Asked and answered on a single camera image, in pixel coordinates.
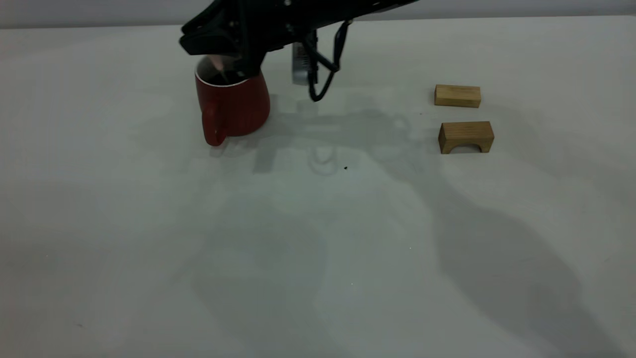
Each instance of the white tabletop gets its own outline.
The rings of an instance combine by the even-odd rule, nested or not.
[[[0,31],[1,357],[636,356],[636,17],[357,22],[221,148],[178,37]]]

